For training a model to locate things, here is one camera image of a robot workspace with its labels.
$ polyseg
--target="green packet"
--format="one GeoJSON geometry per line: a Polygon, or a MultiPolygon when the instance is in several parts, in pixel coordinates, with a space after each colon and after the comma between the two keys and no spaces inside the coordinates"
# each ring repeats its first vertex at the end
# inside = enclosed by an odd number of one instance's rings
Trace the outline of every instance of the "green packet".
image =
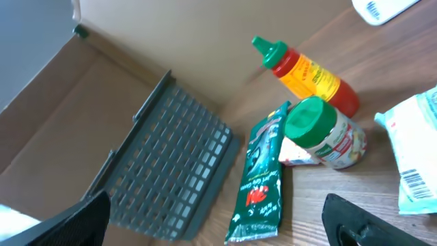
{"type": "Polygon", "coordinates": [[[290,105],[285,102],[252,128],[225,244],[278,235],[282,210],[282,173],[278,156],[290,105]]]}

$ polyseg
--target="green object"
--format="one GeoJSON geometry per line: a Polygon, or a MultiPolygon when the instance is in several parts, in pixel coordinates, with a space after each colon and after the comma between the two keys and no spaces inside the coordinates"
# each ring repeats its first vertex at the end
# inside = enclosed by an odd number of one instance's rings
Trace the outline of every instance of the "green object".
{"type": "Polygon", "coordinates": [[[302,148],[320,144],[334,128],[337,112],[318,96],[298,103],[285,123],[285,136],[302,148]]]}
{"type": "Polygon", "coordinates": [[[73,32],[83,39],[86,39],[89,36],[89,32],[81,24],[77,25],[73,29],[73,32]]]}
{"type": "Polygon", "coordinates": [[[285,102],[252,128],[225,244],[278,235],[282,211],[282,172],[278,157],[290,105],[285,102]]]}
{"type": "Polygon", "coordinates": [[[264,56],[262,63],[268,69],[276,66],[288,50],[287,45],[282,41],[272,44],[259,36],[252,39],[252,45],[264,56]]]}

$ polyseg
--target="red crab logo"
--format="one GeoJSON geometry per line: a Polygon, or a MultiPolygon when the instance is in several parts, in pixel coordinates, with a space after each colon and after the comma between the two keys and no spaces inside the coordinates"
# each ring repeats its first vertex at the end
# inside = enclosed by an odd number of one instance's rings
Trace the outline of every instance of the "red crab logo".
{"type": "Polygon", "coordinates": [[[246,206],[262,202],[267,197],[267,191],[267,186],[255,187],[254,189],[249,191],[249,193],[247,193],[246,206]]]}

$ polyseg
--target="green nozzle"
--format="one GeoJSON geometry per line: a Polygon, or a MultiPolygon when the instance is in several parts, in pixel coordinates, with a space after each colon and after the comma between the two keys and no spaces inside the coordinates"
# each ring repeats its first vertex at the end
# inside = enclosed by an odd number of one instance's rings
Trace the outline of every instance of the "green nozzle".
{"type": "Polygon", "coordinates": [[[281,61],[281,58],[287,52],[287,45],[282,41],[277,41],[275,44],[255,36],[252,39],[252,45],[264,56],[263,65],[266,68],[273,68],[281,61]]]}

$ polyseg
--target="red bottle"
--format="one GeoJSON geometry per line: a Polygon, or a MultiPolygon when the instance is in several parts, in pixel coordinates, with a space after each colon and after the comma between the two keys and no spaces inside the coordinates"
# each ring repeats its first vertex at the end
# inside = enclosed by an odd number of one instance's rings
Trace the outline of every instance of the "red bottle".
{"type": "Polygon", "coordinates": [[[358,96],[345,81],[288,48],[284,42],[272,44],[255,36],[252,44],[263,54],[263,65],[299,99],[319,96],[349,118],[360,107],[358,96]]]}

